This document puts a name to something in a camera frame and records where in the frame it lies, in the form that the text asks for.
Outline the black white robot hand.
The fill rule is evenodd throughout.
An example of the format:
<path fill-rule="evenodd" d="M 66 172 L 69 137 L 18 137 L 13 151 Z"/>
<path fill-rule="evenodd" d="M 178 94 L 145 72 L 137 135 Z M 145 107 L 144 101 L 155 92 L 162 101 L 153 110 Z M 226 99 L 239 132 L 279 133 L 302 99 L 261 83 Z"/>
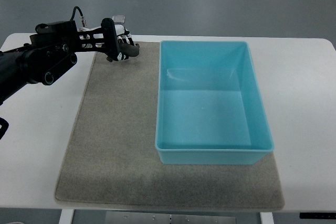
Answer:
<path fill-rule="evenodd" d="M 100 27 L 95 27 L 92 29 L 89 29 L 87 27 L 81 27 L 78 28 L 79 32 L 85 32 L 86 34 L 80 35 L 81 40 L 88 40 L 90 38 L 94 38 L 95 40 L 97 39 L 103 39 L 103 34 L 93 34 L 89 35 L 87 32 L 98 29 Z M 115 25 L 115 30 L 116 30 L 116 35 L 117 35 L 117 40 L 119 44 L 119 49 L 120 52 L 117 55 L 117 59 L 114 60 L 111 57 L 107 57 L 107 60 L 112 62 L 112 61 L 122 61 L 122 60 L 127 60 L 129 58 L 137 57 L 140 52 L 140 46 L 139 44 L 136 44 L 133 39 L 131 33 L 121 24 L 116 24 Z"/>

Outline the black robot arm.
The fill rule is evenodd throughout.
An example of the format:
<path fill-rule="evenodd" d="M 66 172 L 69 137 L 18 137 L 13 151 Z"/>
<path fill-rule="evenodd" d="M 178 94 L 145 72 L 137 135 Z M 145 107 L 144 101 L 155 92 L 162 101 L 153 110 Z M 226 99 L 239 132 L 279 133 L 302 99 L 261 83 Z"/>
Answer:
<path fill-rule="evenodd" d="M 27 84 L 52 85 L 77 63 L 76 54 L 86 51 L 117 59 L 121 50 L 111 18 L 88 29 L 82 10 L 75 6 L 69 20 L 37 25 L 30 43 L 1 51 L 1 102 Z"/>

